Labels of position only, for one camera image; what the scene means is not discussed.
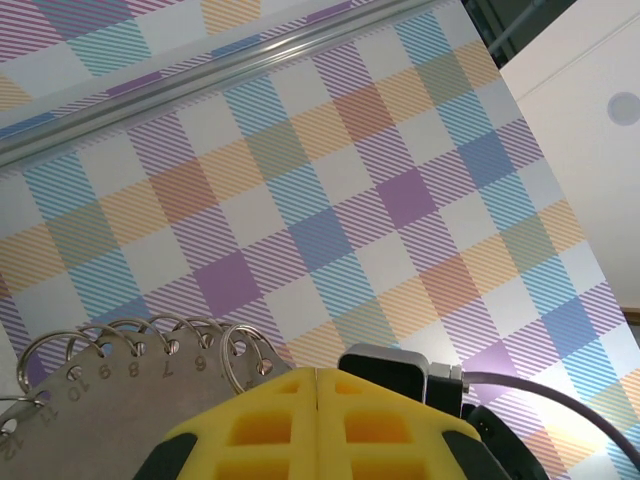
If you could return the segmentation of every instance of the metal rod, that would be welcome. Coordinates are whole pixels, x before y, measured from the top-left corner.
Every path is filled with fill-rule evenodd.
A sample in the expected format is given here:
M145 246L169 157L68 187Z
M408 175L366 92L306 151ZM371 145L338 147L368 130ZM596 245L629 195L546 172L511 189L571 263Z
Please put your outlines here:
M346 42L391 21L417 15L438 1L377 0L16 134L0 144L0 167L23 159L36 159L44 152L51 154L53 150L68 149L73 142L118 122L138 123L162 113L161 109L178 100L229 88L264 74L282 62Z
M524 11L516 17L516 19L509 25L504 32L502 32L498 38L496 38L491 45L489 45L489 53L495 53L509 37L520 28L529 17L544 3L546 0L532 0L532 2L524 9Z

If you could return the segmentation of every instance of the printed number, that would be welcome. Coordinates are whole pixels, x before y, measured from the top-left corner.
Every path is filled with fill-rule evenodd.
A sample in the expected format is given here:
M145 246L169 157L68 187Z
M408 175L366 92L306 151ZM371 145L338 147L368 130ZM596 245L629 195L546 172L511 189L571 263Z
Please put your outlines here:
M18 440L15 433L5 441L1 442L0 452L4 452L4 461L8 462L9 460L13 459L13 457L16 456L16 453L18 453L18 450L22 449L23 443L24 442L22 440Z
M109 378L111 376L111 370L109 369L109 365L107 365L106 363L102 365L100 367L100 370L98 370L98 375L100 375L100 378L103 380L106 380L107 378Z
M129 364L129 376L131 378L140 375L140 364L138 362L131 362Z
M80 388L71 387L67 392L67 397L69 397L69 400L71 400L72 402L77 402L78 400L80 400L80 398L82 397L82 392L89 391L89 385L84 383L81 378L76 380L76 382L78 382Z
M45 427L48 427L49 423L51 423L56 418L58 418L58 412L51 408L49 405L42 408L42 410L40 411L40 419L42 420L42 423Z
M205 368L207 368L207 359L204 358L202 355L198 355L196 357L196 370L201 372Z
M167 378L173 375L173 372L169 371L169 360L165 360L164 362L164 373L162 374L162 378Z

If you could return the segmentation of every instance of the white wall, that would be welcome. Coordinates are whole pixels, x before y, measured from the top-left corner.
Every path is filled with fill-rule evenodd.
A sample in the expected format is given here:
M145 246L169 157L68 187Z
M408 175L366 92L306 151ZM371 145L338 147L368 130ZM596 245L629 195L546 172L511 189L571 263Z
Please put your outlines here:
M607 113L640 96L640 2L578 0L502 74L618 302L640 307L640 122Z

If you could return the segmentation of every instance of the gray circle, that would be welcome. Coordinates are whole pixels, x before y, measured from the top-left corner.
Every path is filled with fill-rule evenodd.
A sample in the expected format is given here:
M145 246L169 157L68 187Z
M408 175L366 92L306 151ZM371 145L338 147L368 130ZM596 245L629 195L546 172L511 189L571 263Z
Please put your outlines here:
M616 93L607 108L609 118L616 125L633 125L640 120L640 98L630 92Z

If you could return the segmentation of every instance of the gray cable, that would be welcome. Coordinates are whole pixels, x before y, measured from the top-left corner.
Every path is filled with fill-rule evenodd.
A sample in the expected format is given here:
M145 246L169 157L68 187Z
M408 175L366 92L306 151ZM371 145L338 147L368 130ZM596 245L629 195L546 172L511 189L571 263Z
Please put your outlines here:
M616 429L616 427L611 425L607 420L601 417L594 410L591 410L586 405L569 397L568 395L558 392L553 388L549 388L544 385L540 385L539 383L532 382L530 380L512 377L510 375L502 375L500 373L464 372L463 380L469 385L489 384L515 388L517 390L524 390L525 392L535 393L536 395L540 395L542 397L548 398L549 400L553 400L554 402L564 405L565 407L576 412L578 415L582 415L584 418L586 418L596 427L602 430L618 447L620 447L620 450L622 450L624 454L629 457L631 463L633 463L636 469L640 471L640 453L631 444L631 442L627 440L627 438L622 433L620 433L618 429Z

